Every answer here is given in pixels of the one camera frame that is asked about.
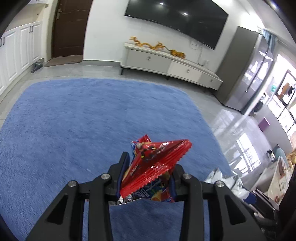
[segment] orange dragon sculpture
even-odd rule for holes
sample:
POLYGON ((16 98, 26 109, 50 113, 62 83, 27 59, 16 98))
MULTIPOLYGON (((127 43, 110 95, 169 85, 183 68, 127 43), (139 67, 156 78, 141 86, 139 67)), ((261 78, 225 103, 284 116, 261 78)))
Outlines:
POLYGON ((173 55, 173 56, 176 56, 176 57, 179 57, 179 58, 185 58, 185 54, 182 53, 182 52, 178 52, 174 49, 168 49, 166 46, 164 46, 162 43, 160 42, 157 42, 157 44, 155 46, 152 46, 151 44, 149 43, 141 43, 136 37, 132 36, 130 38, 130 40, 133 40, 135 42, 135 45, 136 46, 139 46, 139 47, 143 47, 143 45, 147 45, 149 46, 149 48, 153 49, 153 50, 158 50, 159 48, 160 49, 164 49, 166 48, 168 51, 170 51, 170 54, 173 55))

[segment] gray refrigerator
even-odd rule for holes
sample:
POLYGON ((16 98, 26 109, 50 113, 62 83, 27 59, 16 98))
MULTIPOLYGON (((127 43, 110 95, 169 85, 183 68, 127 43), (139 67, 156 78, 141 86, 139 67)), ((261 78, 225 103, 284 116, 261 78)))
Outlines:
POLYGON ((216 72, 223 84, 215 96, 225 106, 242 112, 261 86, 272 61, 265 38, 238 27, 216 72))

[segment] black tv screen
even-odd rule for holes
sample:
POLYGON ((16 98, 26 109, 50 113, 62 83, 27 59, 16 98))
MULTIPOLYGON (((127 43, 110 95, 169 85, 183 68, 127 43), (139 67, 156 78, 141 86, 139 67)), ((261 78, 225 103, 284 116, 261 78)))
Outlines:
POLYGON ((125 16, 176 29, 215 49, 228 14, 212 0, 130 0, 125 16))

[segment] gray tile floor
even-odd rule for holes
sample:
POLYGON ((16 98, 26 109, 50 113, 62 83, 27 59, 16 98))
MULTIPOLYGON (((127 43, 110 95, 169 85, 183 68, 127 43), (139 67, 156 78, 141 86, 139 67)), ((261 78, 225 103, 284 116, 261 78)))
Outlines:
POLYGON ((208 90, 205 91, 203 87, 193 83, 174 78, 167 80, 162 75, 129 69, 120 75, 120 71, 121 69, 117 67, 85 66, 79 63, 51 66, 42 68, 33 74, 29 73, 0 103, 0 126, 22 92, 36 82, 81 77, 112 77, 127 81, 139 80, 169 85, 185 91, 190 96, 220 143, 231 168, 242 176, 242 181, 247 188, 252 187, 269 163, 266 151, 271 149, 254 118, 243 116, 233 109, 222 106, 208 90))

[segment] tv stand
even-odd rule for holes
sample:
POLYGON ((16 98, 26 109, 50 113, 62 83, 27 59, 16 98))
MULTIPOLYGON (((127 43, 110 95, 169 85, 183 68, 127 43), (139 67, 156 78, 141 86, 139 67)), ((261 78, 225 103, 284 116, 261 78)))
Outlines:
POLYGON ((218 90, 222 80, 212 71, 186 59, 181 59, 164 51, 138 47, 125 43, 126 49, 120 63, 124 69, 138 69, 189 81, 197 85, 218 90))

